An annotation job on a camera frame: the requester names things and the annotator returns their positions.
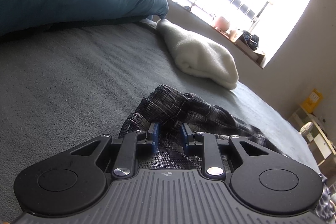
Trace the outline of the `black white plaid pants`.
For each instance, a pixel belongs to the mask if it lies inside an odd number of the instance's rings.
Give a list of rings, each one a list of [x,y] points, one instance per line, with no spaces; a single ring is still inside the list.
[[[335,223],[322,174],[195,94],[159,85],[120,139],[121,223]]]

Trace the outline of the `folded white fleece garment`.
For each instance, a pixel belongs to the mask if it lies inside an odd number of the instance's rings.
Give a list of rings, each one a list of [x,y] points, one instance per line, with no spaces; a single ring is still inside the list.
[[[185,30],[167,19],[157,22],[175,65],[184,73],[213,80],[220,86],[233,90],[239,74],[230,51],[217,42]]]

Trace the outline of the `grey bed blanket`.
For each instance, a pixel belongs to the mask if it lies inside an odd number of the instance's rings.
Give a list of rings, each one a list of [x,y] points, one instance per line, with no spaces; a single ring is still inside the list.
[[[227,90],[181,72],[153,21],[42,26],[1,37],[1,220],[21,214],[21,170],[98,135],[117,137],[160,84],[224,108],[318,170],[301,135],[247,86]]]

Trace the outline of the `pink pot on windowsill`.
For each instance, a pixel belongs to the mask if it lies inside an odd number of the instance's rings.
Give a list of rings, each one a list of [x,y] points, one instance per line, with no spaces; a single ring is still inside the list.
[[[227,32],[230,29],[230,22],[224,17],[218,16],[214,19],[214,28],[217,28],[222,32]]]

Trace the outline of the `white pinecone ornament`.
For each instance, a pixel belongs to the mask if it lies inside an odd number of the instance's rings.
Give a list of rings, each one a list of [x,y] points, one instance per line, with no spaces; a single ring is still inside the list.
[[[309,121],[300,128],[299,133],[302,136],[306,136],[307,134],[311,133],[313,128],[314,128],[314,123]]]

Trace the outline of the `yellow box on desk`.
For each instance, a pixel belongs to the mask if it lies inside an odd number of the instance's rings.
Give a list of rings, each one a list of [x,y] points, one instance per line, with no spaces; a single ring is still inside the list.
[[[317,89],[313,89],[309,96],[302,102],[301,107],[307,113],[311,114],[314,112],[322,99],[322,93],[320,93]]]

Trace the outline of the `light wooden desk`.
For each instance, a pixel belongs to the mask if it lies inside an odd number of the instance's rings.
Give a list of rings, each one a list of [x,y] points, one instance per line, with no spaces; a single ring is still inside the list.
[[[288,121],[298,132],[307,122],[314,123],[311,133],[303,136],[303,138],[322,173],[328,178],[333,177],[335,175],[335,145],[327,136],[322,122],[315,115],[303,110],[301,105],[293,112]]]

